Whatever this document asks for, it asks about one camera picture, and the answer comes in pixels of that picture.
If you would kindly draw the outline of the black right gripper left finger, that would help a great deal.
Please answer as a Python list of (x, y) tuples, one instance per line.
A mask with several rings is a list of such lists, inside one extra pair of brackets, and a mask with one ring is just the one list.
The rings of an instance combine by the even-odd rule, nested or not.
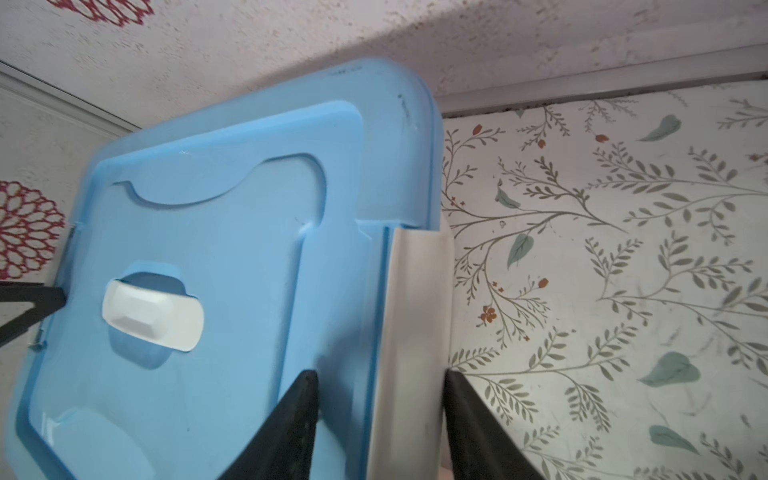
[(303, 370), (221, 477), (309, 479), (318, 416), (318, 374)]

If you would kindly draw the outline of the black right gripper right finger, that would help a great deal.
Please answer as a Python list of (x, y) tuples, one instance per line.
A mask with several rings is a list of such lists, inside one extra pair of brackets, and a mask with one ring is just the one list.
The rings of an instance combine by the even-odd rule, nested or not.
[(456, 479), (543, 478), (462, 373), (445, 373), (443, 406)]

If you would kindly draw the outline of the white plastic storage bin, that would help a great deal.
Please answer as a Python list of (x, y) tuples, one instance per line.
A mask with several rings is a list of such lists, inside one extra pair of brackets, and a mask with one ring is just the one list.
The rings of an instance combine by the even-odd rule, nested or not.
[(436, 479), (443, 447), (454, 239), (396, 229), (388, 265), (366, 476)]

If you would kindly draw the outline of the blue plastic lid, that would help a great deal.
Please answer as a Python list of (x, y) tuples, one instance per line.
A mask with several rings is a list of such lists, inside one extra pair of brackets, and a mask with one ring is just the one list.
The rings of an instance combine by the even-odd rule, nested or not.
[(106, 145), (70, 214), (3, 182), (13, 474), (223, 479), (314, 370), (309, 479), (369, 479), (393, 237), (440, 227), (443, 133), (424, 80), (361, 59)]

